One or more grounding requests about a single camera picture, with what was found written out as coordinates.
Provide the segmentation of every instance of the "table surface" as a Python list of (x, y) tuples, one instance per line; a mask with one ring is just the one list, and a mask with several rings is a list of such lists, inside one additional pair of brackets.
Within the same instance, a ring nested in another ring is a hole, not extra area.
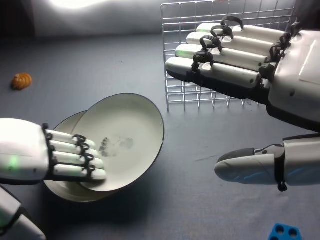
[[(162, 151), (132, 186), (95, 203), (63, 200), (41, 183), (5, 187), (20, 199), (49, 240), (266, 240), (275, 223), (318, 239), (319, 186), (243, 185), (219, 179), (219, 156), (282, 144), (307, 131), (248, 102), (176, 104), (167, 112), (160, 35), (0, 42), (0, 118), (53, 129), (64, 119), (119, 93), (152, 100), (165, 123)], [(16, 73), (32, 85), (11, 91)]]

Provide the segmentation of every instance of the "stacked plate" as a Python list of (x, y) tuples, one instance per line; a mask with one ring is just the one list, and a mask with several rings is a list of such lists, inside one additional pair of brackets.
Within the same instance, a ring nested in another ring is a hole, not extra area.
[(165, 136), (159, 109), (149, 99), (132, 93), (105, 98), (54, 130), (94, 141), (104, 162), (104, 181), (44, 181), (54, 194), (79, 203), (106, 198), (140, 178), (157, 159)]

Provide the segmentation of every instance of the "wire basket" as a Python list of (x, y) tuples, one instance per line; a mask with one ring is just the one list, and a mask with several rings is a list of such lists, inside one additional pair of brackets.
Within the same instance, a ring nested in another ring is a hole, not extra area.
[[(166, 3), (161, 5), (163, 60), (175, 56), (176, 48), (186, 43), (187, 36), (203, 23), (220, 23), (224, 16), (242, 19), (245, 25), (287, 31), (297, 17), (296, 0), (205, 0)], [(165, 71), (167, 110), (170, 104), (188, 103), (226, 104), (237, 101), (245, 106), (245, 100), (235, 99), (194, 83), (174, 79)]]

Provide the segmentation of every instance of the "metal wire rack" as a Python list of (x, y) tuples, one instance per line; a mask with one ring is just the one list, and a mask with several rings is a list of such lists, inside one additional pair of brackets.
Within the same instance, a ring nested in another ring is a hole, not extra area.
[[(166, 3), (161, 5), (163, 60), (175, 56), (176, 48), (186, 43), (187, 36), (200, 24), (219, 23), (224, 16), (242, 19), (245, 25), (287, 31), (297, 17), (296, 0), (204, 0)], [(245, 106), (245, 100), (234, 99), (194, 83), (174, 79), (165, 71), (165, 94), (167, 110), (170, 104), (188, 103), (226, 104), (237, 101)]]

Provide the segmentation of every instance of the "orange spiral object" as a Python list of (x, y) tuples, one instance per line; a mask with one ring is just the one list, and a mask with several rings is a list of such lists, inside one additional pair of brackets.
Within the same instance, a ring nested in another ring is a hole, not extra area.
[(22, 90), (29, 87), (32, 83), (32, 77), (28, 73), (18, 73), (14, 76), (11, 87), (15, 90)]

